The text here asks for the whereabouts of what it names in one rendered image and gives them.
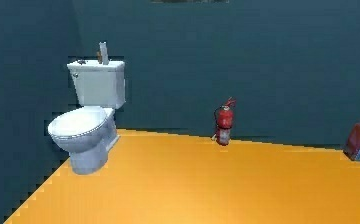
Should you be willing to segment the white toilet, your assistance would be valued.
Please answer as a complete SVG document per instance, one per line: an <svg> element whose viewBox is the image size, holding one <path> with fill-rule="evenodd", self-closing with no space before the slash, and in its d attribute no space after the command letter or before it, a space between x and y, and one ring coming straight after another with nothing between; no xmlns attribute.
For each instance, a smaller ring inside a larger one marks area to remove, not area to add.
<svg viewBox="0 0 360 224"><path fill-rule="evenodd" d="M77 109L54 118L47 127L53 142L69 154L71 169L79 175L100 170L117 143L115 111L126 102L125 62L77 60L67 64L79 102Z"/></svg>

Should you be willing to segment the red fire extinguisher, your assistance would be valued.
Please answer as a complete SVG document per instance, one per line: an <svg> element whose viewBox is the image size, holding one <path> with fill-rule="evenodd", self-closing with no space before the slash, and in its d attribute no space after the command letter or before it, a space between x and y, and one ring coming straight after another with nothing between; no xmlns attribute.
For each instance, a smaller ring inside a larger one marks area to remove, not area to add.
<svg viewBox="0 0 360 224"><path fill-rule="evenodd" d="M229 144L234 118L232 107L234 107L235 104L236 100L230 97L214 111L215 133L211 139L221 146L227 146Z"/></svg>

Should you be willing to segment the grey spray bottle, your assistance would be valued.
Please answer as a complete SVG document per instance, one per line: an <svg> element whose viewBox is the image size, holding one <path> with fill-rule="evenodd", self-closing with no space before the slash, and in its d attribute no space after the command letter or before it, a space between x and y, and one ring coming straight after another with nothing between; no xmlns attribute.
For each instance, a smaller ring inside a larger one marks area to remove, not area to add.
<svg viewBox="0 0 360 224"><path fill-rule="evenodd" d="M109 64L108 50L107 50L106 42L99 43L98 61L103 65Z"/></svg>

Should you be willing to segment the dark framed wall picture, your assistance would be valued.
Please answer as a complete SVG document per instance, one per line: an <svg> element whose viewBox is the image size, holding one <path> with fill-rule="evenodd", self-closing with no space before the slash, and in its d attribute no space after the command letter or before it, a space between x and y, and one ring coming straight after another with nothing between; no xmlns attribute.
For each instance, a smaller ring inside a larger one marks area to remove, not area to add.
<svg viewBox="0 0 360 224"><path fill-rule="evenodd" d="M166 3L166 4L177 4L177 3L230 3L231 0L149 0L151 3Z"/></svg>

